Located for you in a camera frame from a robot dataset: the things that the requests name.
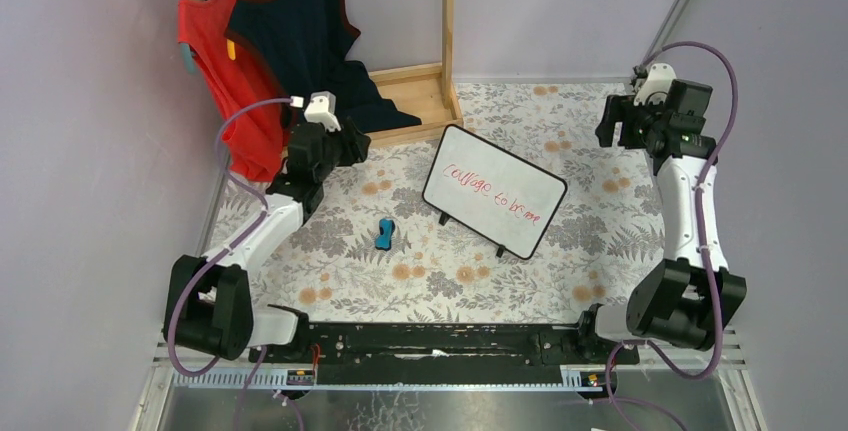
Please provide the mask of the blue whiteboard eraser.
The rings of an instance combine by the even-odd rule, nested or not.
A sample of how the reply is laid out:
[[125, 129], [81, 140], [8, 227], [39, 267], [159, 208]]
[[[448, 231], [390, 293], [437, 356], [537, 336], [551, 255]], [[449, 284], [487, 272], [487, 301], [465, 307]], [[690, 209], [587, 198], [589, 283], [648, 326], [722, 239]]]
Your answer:
[[392, 240], [395, 230], [396, 225], [392, 219], [381, 219], [378, 223], [378, 234], [375, 238], [375, 248], [381, 251], [389, 251], [392, 248]]

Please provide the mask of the white whiteboard black frame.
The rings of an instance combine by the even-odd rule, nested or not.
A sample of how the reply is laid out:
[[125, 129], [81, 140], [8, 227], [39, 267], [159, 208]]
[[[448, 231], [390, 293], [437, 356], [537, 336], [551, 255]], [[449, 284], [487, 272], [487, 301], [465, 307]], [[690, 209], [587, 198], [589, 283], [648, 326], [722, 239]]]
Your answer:
[[422, 200], [522, 260], [536, 252], [567, 182], [460, 127], [444, 128]]

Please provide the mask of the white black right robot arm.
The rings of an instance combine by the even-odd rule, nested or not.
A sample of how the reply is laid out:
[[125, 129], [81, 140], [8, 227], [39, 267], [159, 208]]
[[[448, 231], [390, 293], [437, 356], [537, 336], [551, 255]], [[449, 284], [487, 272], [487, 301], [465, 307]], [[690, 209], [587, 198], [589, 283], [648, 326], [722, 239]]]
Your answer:
[[746, 297], [746, 281], [730, 273], [717, 233], [717, 143], [702, 133], [711, 95], [708, 85], [673, 79], [607, 97], [595, 134], [603, 147], [645, 152], [665, 244], [662, 260], [626, 304], [593, 305], [581, 314], [582, 339], [654, 339], [706, 351]]

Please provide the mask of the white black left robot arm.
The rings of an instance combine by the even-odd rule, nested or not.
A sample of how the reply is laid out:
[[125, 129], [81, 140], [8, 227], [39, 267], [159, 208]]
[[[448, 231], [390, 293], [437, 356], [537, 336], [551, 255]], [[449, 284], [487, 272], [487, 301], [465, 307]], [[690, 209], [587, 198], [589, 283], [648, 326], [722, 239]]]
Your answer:
[[248, 348], [296, 342], [306, 315], [282, 305], [254, 305], [249, 274], [307, 223], [332, 171], [364, 162], [370, 143], [352, 118], [337, 131], [319, 123], [294, 127], [285, 170], [263, 194], [259, 212], [224, 245], [199, 257], [182, 255], [173, 264], [162, 329], [169, 348], [234, 360]]

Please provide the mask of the red tank top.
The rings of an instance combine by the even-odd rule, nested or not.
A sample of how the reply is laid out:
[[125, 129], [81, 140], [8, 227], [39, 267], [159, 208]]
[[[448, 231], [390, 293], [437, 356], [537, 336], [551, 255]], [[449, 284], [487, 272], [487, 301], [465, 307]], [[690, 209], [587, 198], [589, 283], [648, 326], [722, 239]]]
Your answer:
[[[223, 119], [242, 108], [278, 96], [266, 72], [244, 49], [227, 52], [225, 31], [236, 0], [180, 0], [177, 38], [194, 52], [194, 63]], [[287, 135], [280, 123], [283, 107], [257, 107], [236, 119], [221, 141], [231, 154], [231, 170], [249, 181], [270, 182], [282, 164]]]

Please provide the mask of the wooden clothes rack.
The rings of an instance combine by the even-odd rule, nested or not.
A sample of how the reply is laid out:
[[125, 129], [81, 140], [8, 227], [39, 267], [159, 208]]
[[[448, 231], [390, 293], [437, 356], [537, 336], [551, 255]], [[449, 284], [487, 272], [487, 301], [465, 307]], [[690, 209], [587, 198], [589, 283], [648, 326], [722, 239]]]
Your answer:
[[445, 127], [463, 124], [453, 82], [454, 0], [442, 0], [441, 21], [441, 62], [370, 74], [383, 97], [422, 120], [418, 126], [372, 133], [373, 148], [433, 140], [441, 136]]

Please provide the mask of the navy tank top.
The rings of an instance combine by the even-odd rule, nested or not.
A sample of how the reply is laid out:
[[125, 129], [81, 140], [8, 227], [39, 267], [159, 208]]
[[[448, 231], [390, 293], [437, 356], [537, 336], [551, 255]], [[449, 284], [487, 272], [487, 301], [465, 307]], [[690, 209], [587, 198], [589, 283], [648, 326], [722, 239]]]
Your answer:
[[363, 133], [419, 125], [381, 96], [362, 62], [348, 59], [360, 34], [346, 0], [236, 0], [225, 33], [270, 74], [281, 97], [328, 91], [339, 121]]

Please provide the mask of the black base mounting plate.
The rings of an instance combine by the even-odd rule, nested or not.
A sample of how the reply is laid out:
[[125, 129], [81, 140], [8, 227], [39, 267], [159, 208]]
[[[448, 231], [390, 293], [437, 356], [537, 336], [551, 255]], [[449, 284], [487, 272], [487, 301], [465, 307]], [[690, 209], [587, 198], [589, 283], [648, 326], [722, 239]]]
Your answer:
[[562, 385], [602, 370], [614, 344], [586, 325], [318, 322], [267, 364], [303, 364], [320, 385]]

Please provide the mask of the aluminium slotted rail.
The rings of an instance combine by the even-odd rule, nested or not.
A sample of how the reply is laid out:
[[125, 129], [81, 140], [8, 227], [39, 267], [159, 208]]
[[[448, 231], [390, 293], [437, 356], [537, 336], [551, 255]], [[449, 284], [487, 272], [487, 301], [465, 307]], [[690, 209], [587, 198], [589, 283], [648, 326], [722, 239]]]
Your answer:
[[[734, 339], [722, 352], [715, 374], [744, 370], [747, 362]], [[687, 372], [699, 372], [708, 364], [710, 353], [660, 346]], [[625, 372], [647, 375], [671, 371], [659, 355], [647, 347], [624, 349], [617, 354], [610, 372], [613, 382]], [[605, 364], [533, 364], [530, 358], [516, 356], [449, 356], [445, 353], [412, 356], [366, 355], [353, 362], [331, 363], [322, 355], [313, 371], [311, 364], [270, 363], [266, 357], [250, 389], [341, 390], [341, 391], [580, 391], [600, 393]], [[172, 384], [192, 388], [238, 389], [247, 380], [254, 363], [241, 359], [235, 364], [216, 366], [197, 377], [175, 372]]]

